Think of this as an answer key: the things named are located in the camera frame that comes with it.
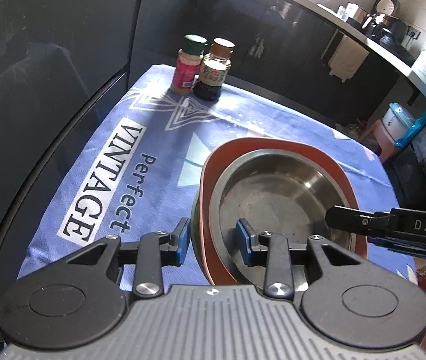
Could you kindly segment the pink plastic bowl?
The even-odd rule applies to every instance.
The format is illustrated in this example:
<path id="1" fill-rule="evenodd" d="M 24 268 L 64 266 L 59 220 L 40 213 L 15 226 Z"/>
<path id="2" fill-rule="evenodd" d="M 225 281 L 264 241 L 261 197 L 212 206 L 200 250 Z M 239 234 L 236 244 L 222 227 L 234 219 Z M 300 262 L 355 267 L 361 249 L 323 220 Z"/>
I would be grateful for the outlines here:
<path id="1" fill-rule="evenodd" d="M 291 245 L 319 234 L 367 257 L 367 240 L 331 229 L 333 206 L 358 208 L 350 180 L 325 152 L 307 144 L 262 137 L 224 143 L 206 159 L 191 239 L 197 261 L 214 285 L 263 286 L 265 267 L 248 267 L 235 235 L 238 219 L 255 233 L 279 233 Z"/>

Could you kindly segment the stainless steel bowl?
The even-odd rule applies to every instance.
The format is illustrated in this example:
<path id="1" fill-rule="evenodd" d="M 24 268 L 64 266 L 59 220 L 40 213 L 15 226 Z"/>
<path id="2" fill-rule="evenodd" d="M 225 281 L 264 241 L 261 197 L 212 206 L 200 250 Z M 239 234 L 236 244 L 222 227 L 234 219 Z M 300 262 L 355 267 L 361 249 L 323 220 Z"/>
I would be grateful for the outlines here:
<path id="1" fill-rule="evenodd" d="M 355 250 L 354 234 L 326 225 L 325 214 L 334 205 L 355 208 L 358 202 L 343 169 L 319 150 L 260 149 L 233 160 L 204 203 L 205 228 L 220 261 L 209 269 L 212 282 L 262 285 L 264 267 L 246 267 L 240 255 L 237 219 L 246 219 L 256 233 L 282 234 L 289 244 L 319 234 Z"/>

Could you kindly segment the pink plastic stool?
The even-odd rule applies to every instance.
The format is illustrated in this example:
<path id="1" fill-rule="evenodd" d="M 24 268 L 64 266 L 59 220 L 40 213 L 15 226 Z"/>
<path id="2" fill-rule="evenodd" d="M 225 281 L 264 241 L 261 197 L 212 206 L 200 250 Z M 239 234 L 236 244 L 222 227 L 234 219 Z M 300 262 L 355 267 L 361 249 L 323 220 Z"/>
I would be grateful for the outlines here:
<path id="1" fill-rule="evenodd" d="M 377 119 L 359 138 L 359 142 L 365 147 L 371 145 L 373 141 L 375 141 L 375 150 L 371 149 L 371 151 L 379 157 L 382 164 L 398 152 L 395 141 L 380 119 Z"/>

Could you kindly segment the blue patterned tablecloth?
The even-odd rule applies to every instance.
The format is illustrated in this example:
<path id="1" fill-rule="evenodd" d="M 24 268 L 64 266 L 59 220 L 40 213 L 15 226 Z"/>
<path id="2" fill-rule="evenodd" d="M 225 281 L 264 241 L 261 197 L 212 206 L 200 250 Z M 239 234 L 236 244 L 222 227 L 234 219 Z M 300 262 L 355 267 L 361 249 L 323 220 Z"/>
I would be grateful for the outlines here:
<path id="1" fill-rule="evenodd" d="M 340 164 L 362 210 L 398 204 L 378 157 L 342 133 L 230 85 L 215 103 L 177 96 L 170 92 L 172 77 L 172 67 L 152 66 L 103 119 L 54 183 L 20 275 L 103 236 L 133 242 L 172 230 L 191 211 L 210 153 L 240 137 L 314 146 Z"/>

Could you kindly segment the white rice cooker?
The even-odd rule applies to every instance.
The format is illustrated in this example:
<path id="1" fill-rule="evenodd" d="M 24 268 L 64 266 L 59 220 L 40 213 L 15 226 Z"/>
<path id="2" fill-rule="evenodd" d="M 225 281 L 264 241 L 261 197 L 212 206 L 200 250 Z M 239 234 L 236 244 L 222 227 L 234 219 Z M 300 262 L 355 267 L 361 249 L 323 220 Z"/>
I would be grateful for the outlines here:
<path id="1" fill-rule="evenodd" d="M 414 122 L 415 119 L 409 111 L 397 102 L 389 103 L 389 108 L 382 118 L 384 127 L 394 141 L 403 138 Z"/>

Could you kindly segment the brown cap sauce bottle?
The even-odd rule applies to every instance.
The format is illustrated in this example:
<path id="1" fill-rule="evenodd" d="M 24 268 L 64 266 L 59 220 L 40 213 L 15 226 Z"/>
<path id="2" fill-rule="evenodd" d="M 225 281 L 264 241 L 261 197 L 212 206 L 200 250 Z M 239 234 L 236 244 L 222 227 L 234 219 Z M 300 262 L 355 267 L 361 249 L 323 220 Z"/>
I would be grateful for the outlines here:
<path id="1" fill-rule="evenodd" d="M 214 38 L 209 53 L 203 58 L 194 94 L 205 101 L 218 101 L 222 85 L 231 67 L 231 54 L 235 44 L 223 38 Z"/>

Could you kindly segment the green cap spice jar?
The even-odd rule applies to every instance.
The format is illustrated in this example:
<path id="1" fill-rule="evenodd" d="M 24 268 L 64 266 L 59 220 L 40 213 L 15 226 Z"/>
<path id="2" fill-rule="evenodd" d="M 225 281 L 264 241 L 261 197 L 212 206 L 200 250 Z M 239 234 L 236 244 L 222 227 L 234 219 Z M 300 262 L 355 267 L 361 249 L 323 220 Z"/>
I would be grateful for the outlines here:
<path id="1" fill-rule="evenodd" d="M 182 48 L 178 51 L 171 91 L 178 95 L 188 95 L 195 82 L 204 56 L 207 39 L 188 34 L 183 37 Z"/>

